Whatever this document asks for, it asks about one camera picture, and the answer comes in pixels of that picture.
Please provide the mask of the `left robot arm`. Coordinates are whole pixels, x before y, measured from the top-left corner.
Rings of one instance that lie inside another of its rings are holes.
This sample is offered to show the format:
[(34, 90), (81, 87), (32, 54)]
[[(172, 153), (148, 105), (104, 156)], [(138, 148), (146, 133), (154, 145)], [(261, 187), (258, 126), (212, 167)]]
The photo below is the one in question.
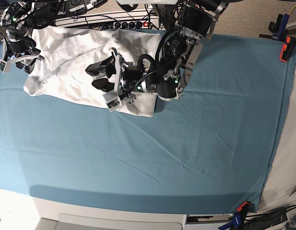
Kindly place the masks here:
[(111, 48), (110, 57), (89, 65), (85, 72), (94, 77), (92, 85), (104, 92), (108, 108), (133, 104), (136, 93), (155, 93), (163, 101), (180, 99), (202, 51), (201, 40), (211, 39), (228, 5), (227, 0), (179, 0), (154, 57), (142, 54), (133, 64)]

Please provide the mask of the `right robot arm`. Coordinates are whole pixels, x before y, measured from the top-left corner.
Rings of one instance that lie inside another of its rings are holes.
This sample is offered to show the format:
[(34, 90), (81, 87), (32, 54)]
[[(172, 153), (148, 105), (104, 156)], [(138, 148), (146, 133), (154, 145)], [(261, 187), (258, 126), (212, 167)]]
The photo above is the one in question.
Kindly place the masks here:
[(6, 29), (0, 71), (9, 73), (15, 64), (30, 74), (35, 62), (44, 60), (32, 38), (34, 29), (55, 26), (58, 19), (77, 18), (105, 3), (106, 0), (23, 0), (11, 3), (0, 16), (0, 28)]

